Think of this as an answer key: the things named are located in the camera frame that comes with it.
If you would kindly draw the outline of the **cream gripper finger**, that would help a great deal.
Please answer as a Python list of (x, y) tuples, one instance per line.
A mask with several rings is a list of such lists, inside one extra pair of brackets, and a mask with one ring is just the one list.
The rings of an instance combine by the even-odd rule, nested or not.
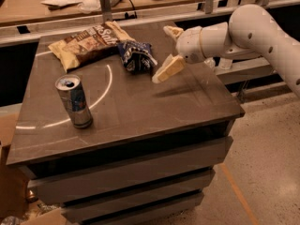
[(169, 25), (164, 26), (163, 31), (174, 41), (176, 41), (184, 33), (184, 30), (182, 28)]
[(152, 77), (153, 83), (162, 83), (168, 80), (171, 76), (180, 72), (186, 66), (184, 58), (180, 55), (173, 56), (170, 54), (162, 66), (156, 71)]

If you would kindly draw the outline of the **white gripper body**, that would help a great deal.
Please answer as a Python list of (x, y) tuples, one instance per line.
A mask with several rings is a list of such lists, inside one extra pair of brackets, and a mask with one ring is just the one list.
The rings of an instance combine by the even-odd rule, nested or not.
[(205, 60), (201, 45), (200, 26), (185, 30), (176, 41), (176, 50), (189, 64), (201, 63)]

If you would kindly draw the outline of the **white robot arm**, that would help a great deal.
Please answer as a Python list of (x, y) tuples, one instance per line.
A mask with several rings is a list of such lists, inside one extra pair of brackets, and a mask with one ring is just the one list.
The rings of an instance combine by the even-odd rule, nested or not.
[(300, 42), (286, 34), (275, 19), (258, 5), (237, 8), (227, 22), (183, 30), (165, 26), (175, 41), (177, 55), (169, 55), (152, 77), (162, 83), (187, 64), (210, 57), (248, 59), (264, 57), (289, 88), (300, 97)]

